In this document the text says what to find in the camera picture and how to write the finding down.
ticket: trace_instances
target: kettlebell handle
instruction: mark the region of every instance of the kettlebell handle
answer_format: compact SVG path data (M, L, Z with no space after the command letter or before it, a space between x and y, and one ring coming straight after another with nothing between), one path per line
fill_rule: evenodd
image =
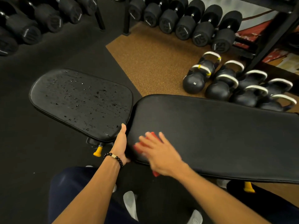
M238 65L239 67L241 67L241 72L244 71L245 67L242 63L240 63L239 61L235 61L235 60L230 60L230 61L226 61L223 65L227 65L227 64L235 64Z
M297 101L294 98L289 97L284 94L275 94L275 95L272 95L270 98L283 98L285 100L288 100L291 104L282 107L284 112L287 110L290 110L292 107L294 107L297 104Z
M212 52L212 51L208 51L208 52L205 52L202 57L206 56L206 55L212 55L212 56L215 56L217 57L217 63L220 64L221 62L221 56L218 54L218 53L215 53L215 52Z
M293 87L293 83L286 80L286 79L280 79L280 78L276 78L276 79L272 79L270 81L268 81L268 84L273 84L275 82L281 82L287 85L287 89L285 92L289 91L292 87Z
M211 71L206 66L202 66L201 64L195 64L190 68L189 71L193 71L195 69L203 69L204 71L206 71L207 78L211 76Z
M247 86L244 91L247 91L249 89L256 89L256 90L260 90L262 92L262 96L266 96L268 94L268 90L265 87L262 86L257 86L257 85L250 85Z
M234 78L233 76L223 74L223 75L219 75L219 76L216 77L216 79L219 79L219 78L227 78L227 79L230 79L231 81L233 81L234 82L234 85L233 85L234 89L236 89L239 86L238 80L236 78Z
M263 78L260 80L260 82L263 82L263 81L268 77L268 75L267 75L266 72L264 72L264 71L260 71L260 70L251 70L251 71L246 72L244 75L245 75L245 76L248 76L248 75L250 75L250 74L258 74L258 75L262 75Z

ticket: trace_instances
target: bracelet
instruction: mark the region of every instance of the bracelet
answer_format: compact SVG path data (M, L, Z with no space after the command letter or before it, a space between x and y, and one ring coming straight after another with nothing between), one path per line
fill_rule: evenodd
M103 158L106 158L106 156L111 156L111 157L115 158L119 162L119 165L121 166L121 168L123 167L123 162L121 161L121 159L118 156L116 156L112 153L105 153Z

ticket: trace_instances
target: yellow knob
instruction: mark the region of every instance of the yellow knob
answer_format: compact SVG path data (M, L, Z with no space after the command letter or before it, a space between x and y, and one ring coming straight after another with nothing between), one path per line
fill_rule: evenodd
M97 150L94 152L94 156L101 157L102 146L99 146Z
M244 191L248 193L255 193L255 190L252 188L251 182L245 182Z

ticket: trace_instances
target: person's left hand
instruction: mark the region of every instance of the person's left hand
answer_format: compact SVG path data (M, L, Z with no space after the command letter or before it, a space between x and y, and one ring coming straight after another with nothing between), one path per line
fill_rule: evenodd
M128 158L125 156L125 150L127 145L127 137L126 137L126 130L127 127L125 124L121 124L121 131L118 133L116 140L114 142L114 146L111 149L111 153L118 156L121 161L123 162L123 165L130 162Z

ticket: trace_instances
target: kettlebell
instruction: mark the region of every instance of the kettlebell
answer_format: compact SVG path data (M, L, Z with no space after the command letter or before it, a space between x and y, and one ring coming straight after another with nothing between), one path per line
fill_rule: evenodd
M256 90L261 91L261 95L256 95ZM238 105L255 107L258 100L267 94L268 90L265 87L250 85L244 90L238 90L237 92L233 93L229 101Z
M208 55L217 57L217 61L213 62L211 60L206 59ZM208 51L202 55L202 57L198 61L198 64L207 67L210 70L211 75L213 75L215 73L216 68L218 68L220 62L221 56L218 53Z
M184 90L190 94L199 93L204 88L205 82L210 75L211 71L207 67L200 64L192 66L183 79Z
M286 79L277 78L264 83L262 86L269 91L268 96L271 96L288 92L293 87L293 83Z
M234 82L232 87L230 87L224 81L226 79L229 79L230 81ZM207 87L204 95L208 99L227 101L231 91L236 89L238 87L238 84L238 80L231 75L219 75L216 77L213 83Z
M239 70L234 71L232 68L228 67L228 64L237 65L239 67ZM223 75L223 74L230 75L234 78L237 78L237 76L240 75L243 71L244 71L244 65L242 63L240 63L239 61L235 61L235 60L229 60L229 61L226 61L220 67L220 69L212 76L212 78L215 79L219 75ZM226 82L230 87L232 87L234 85L234 82L232 80L230 80L229 78L222 79L222 81Z
M278 101L276 101L278 98L288 100L290 101L290 104L282 106ZM263 99L259 100L256 107L272 111L285 112L293 108L296 104L297 101L294 98L291 98L284 94L275 94L270 97L264 97Z
M239 86L238 89L244 90L250 85L259 85L268 77L267 73L260 70L251 70L246 72L241 77L238 77Z

